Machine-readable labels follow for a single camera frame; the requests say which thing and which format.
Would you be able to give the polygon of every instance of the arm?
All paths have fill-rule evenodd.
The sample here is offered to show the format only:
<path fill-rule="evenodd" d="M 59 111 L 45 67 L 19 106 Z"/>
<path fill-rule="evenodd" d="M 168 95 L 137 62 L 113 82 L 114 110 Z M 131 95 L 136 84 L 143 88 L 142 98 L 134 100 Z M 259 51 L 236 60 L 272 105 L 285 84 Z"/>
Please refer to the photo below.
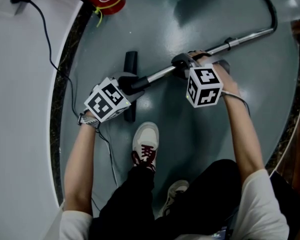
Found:
<path fill-rule="evenodd" d="M 194 56 L 199 53 L 201 52 L 192 52 L 190 55 Z M 198 62 L 203 62 L 206 58 L 203 57 Z M 225 69 L 218 64 L 215 64 L 214 68 L 223 82 L 223 89 L 240 96 L 237 83 Z M 231 96 L 225 96 L 224 101 L 230 120 L 234 156 L 243 184 L 249 175 L 265 168 L 261 147 L 244 103 Z"/>
<path fill-rule="evenodd" d="M 81 125 L 65 168 L 65 211 L 80 211 L 92 215 L 95 136 L 95 128 L 87 124 Z"/>

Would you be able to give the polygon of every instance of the black and white cube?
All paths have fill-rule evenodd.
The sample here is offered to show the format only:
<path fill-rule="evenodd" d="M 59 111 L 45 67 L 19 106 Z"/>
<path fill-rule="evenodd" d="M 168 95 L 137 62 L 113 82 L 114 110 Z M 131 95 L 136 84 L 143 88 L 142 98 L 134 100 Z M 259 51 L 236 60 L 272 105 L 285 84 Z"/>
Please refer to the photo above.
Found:
<path fill-rule="evenodd" d="M 192 67 L 189 72 L 186 98 L 195 108 L 216 105 L 224 87 L 212 64 Z"/>
<path fill-rule="evenodd" d="M 131 105 L 109 78 L 93 89 L 84 104 L 101 123 L 118 116 Z"/>

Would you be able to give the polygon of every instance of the black pants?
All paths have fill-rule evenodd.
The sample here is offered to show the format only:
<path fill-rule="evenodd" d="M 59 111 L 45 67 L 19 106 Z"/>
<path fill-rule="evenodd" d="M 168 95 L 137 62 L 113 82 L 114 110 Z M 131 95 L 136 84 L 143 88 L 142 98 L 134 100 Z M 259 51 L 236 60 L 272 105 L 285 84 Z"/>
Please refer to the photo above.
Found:
<path fill-rule="evenodd" d="M 232 160 L 211 164 L 173 204 L 169 215 L 157 220 L 152 211 L 153 188 L 151 170 L 132 168 L 93 219 L 89 238 L 172 240 L 183 234 L 211 235 L 225 225 L 241 198 L 239 170 Z"/>

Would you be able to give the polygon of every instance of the white wall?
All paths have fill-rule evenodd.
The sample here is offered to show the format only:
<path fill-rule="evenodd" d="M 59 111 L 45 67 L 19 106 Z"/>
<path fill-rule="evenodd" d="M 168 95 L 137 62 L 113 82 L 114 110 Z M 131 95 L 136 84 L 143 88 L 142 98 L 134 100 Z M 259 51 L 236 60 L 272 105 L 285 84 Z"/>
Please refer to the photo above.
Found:
<path fill-rule="evenodd" d="M 58 64 L 78 0 L 33 0 L 43 11 Z M 0 16 L 0 240 L 41 240 L 59 206 L 50 164 L 56 72 L 38 12 Z"/>

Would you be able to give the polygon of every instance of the wristwatch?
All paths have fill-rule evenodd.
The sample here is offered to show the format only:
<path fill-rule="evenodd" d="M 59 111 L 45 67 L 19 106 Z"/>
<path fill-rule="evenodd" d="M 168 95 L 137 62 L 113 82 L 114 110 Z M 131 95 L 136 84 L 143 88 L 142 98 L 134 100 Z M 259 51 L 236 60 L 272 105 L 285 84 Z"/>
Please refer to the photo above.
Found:
<path fill-rule="evenodd" d="M 91 117 L 91 116 L 87 116 L 82 113 L 80 113 L 77 123 L 78 123 L 78 125 L 86 124 L 86 125 L 96 128 L 96 129 L 98 129 L 100 126 L 100 121 L 98 119 Z"/>

